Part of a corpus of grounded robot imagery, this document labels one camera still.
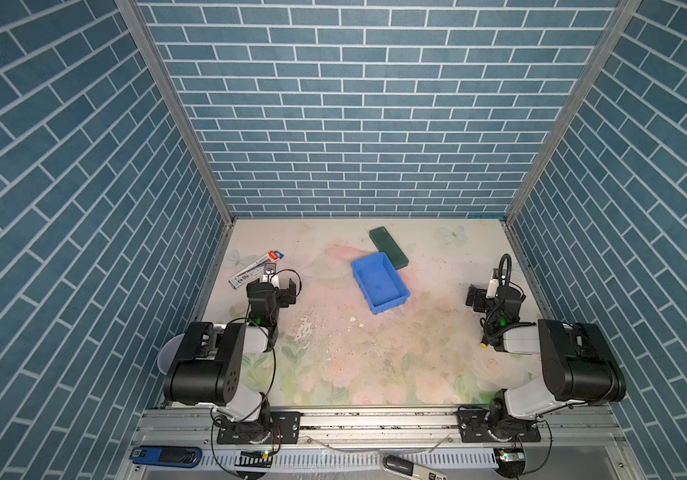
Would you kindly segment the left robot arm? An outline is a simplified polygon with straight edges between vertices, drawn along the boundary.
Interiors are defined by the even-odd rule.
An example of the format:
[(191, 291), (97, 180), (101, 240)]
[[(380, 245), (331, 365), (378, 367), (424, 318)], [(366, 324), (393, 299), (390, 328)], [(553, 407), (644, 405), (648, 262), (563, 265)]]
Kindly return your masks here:
[(275, 412), (269, 396), (275, 376), (263, 392), (241, 382), (245, 354), (267, 353), (278, 367), (276, 343), (280, 311), (297, 302), (303, 282), (290, 280), (281, 288), (275, 279), (247, 285), (247, 314), (224, 326), (193, 322), (187, 328), (169, 367), (164, 383), (168, 403), (208, 406), (215, 440), (221, 445), (298, 442), (301, 414)]

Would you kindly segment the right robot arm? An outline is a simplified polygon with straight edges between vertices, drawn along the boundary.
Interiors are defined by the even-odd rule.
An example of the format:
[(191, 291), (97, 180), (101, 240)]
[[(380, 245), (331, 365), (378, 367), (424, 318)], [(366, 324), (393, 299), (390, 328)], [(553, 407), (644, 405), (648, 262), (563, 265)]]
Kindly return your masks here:
[(499, 353), (535, 355), (541, 374), (516, 388), (501, 389), (485, 408), (457, 410), (465, 443), (538, 442), (537, 424), (550, 413), (575, 406), (620, 402), (627, 382), (599, 327), (519, 318), (525, 294), (509, 284), (495, 290), (469, 288), (465, 304), (483, 314), (483, 347)]

